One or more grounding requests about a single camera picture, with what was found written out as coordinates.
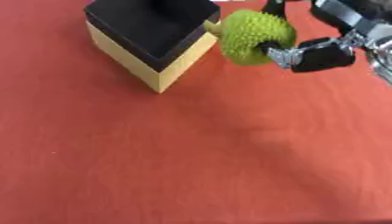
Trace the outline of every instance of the red fabric surface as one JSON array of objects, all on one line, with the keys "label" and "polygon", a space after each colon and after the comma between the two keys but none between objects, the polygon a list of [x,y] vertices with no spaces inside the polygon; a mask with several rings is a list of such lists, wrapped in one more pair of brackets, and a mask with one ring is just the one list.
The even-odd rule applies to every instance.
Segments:
[{"label": "red fabric surface", "polygon": [[[392,89],[362,53],[292,74],[216,46],[157,95],[91,44],[84,3],[2,1],[1,224],[392,218]],[[306,5],[300,39],[336,33]]]}]

